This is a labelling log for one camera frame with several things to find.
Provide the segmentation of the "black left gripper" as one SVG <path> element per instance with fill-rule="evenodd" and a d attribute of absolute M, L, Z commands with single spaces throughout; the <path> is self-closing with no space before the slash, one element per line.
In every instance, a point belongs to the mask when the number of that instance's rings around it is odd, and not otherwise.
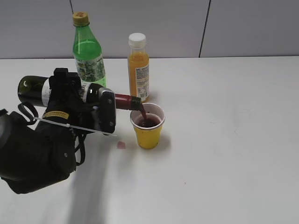
<path fill-rule="evenodd" d="M 79 98 L 81 79 L 67 68 L 55 68 L 49 78 L 50 100 L 36 126 L 39 138 L 51 145 L 74 145 L 76 136 L 100 130 L 97 106 Z"/>

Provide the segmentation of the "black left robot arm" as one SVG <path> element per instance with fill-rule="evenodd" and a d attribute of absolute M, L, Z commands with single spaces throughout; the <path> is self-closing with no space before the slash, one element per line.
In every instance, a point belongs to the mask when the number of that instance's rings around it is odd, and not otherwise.
<path fill-rule="evenodd" d="M 56 68 L 50 77 L 25 76 L 17 112 L 0 112 L 0 177 L 17 194 L 67 179 L 84 153 L 86 135 L 100 130 L 95 104 L 83 98 L 75 72 Z"/>

